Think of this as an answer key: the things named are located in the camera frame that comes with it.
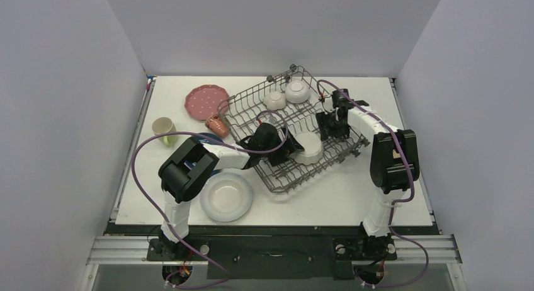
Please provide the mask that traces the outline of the white fluted bowl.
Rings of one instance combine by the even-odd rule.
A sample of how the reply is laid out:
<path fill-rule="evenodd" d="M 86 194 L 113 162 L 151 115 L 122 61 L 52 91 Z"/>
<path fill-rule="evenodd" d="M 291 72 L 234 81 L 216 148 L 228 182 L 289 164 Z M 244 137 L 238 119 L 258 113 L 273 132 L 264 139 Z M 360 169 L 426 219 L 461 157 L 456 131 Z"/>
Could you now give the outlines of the white fluted bowl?
<path fill-rule="evenodd" d="M 290 155 L 296 163 L 311 165 L 320 161 L 323 155 L 323 145 L 316 133 L 302 132 L 295 136 L 295 140 L 304 148 L 303 151 L 295 151 Z"/>

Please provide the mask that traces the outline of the white round bowl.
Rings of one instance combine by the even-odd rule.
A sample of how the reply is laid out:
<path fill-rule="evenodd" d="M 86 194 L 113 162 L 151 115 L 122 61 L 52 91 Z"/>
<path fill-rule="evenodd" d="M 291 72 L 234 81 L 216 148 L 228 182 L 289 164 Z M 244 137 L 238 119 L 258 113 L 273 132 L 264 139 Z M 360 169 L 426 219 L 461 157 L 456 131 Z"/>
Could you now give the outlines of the white round bowl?
<path fill-rule="evenodd" d="M 284 93 L 288 102 L 301 104 L 309 99 L 310 87 L 305 81 L 295 80 L 285 86 Z"/>

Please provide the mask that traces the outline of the small white cup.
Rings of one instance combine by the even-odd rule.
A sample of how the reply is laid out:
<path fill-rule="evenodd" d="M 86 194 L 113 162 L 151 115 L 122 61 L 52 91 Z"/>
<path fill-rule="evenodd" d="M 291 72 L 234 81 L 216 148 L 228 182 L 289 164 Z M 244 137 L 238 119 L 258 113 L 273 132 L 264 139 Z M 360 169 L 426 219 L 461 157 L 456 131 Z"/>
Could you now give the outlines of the small white cup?
<path fill-rule="evenodd" d="M 267 110 L 277 111 L 284 109 L 287 105 L 287 101 L 283 93 L 272 91 L 263 98 L 263 104 Z"/>

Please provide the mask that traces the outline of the small orange cup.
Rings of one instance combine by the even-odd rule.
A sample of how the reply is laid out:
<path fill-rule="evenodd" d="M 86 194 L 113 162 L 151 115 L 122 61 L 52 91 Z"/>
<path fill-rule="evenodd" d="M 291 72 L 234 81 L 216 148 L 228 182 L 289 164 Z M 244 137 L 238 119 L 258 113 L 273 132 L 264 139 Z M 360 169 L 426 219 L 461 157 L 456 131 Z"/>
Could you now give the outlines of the small orange cup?
<path fill-rule="evenodd" d="M 205 126 L 221 139 L 226 138 L 230 134 L 229 128 L 218 114 L 213 114 L 211 117 L 207 118 Z"/>

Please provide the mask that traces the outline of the white deep plate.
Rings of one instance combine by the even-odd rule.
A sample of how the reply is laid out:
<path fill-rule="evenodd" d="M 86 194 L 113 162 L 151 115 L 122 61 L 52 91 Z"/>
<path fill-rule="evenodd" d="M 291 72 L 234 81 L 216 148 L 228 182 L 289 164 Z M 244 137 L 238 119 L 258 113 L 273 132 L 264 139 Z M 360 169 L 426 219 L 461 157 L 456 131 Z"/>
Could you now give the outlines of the white deep plate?
<path fill-rule="evenodd" d="M 235 173 L 221 172 L 210 177 L 200 192 L 205 215 L 216 222 L 233 222 L 250 209 L 254 190 L 250 182 Z"/>

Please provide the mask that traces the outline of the pink polka dot plate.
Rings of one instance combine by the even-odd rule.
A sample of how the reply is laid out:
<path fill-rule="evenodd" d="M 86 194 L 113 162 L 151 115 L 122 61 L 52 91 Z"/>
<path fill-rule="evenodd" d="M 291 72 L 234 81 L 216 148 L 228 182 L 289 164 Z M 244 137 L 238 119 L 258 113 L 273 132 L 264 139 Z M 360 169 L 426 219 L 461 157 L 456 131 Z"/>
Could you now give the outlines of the pink polka dot plate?
<path fill-rule="evenodd" d="M 230 98 L 228 92 L 216 84 L 204 84 L 192 89 L 185 98 L 184 108 L 189 116 L 205 121 L 218 113 L 221 102 Z"/>

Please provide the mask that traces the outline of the light green mug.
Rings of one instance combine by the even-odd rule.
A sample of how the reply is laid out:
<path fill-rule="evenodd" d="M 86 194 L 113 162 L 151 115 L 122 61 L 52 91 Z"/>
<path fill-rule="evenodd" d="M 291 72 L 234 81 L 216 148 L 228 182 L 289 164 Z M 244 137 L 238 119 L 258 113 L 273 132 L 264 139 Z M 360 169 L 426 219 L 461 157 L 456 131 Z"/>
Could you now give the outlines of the light green mug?
<path fill-rule="evenodd" d="M 176 132 L 176 127 L 174 122 L 168 117 L 157 118 L 152 123 L 152 133 L 154 135 L 164 135 L 159 138 L 159 140 L 166 147 L 174 147 L 178 141 L 177 135 L 167 135 L 168 133 Z"/>

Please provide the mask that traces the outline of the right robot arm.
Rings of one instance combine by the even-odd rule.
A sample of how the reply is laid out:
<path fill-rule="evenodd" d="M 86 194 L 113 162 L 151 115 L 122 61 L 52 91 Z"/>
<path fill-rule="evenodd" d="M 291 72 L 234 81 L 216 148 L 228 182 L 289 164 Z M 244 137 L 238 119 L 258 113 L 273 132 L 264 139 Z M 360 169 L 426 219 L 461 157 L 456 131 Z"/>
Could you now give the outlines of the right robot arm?
<path fill-rule="evenodd" d="M 375 198 L 362 222 L 366 234 L 355 241 L 356 252 L 370 258 L 380 250 L 378 237 L 390 234 L 395 208 L 419 178 L 416 134 L 383 121 L 367 102 L 352 100 L 347 89 L 334 91 L 331 99 L 332 111 L 315 115 L 321 140 L 345 140 L 358 131 L 372 146 L 370 177 Z"/>

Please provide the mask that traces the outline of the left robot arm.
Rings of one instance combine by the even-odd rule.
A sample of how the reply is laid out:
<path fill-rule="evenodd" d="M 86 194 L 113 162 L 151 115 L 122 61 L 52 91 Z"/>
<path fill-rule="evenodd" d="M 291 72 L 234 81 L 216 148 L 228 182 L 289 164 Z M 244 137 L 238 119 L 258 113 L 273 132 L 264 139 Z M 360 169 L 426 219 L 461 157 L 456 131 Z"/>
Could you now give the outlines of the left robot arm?
<path fill-rule="evenodd" d="M 174 260 L 188 250 L 188 218 L 191 201 L 221 169 L 249 169 L 260 160 L 279 165 L 304 147 L 285 126 L 276 128 L 261 123 L 252 135 L 235 144 L 210 141 L 203 135 L 191 135 L 164 161 L 158 170 L 164 193 L 164 222 L 158 233 L 163 251 Z"/>

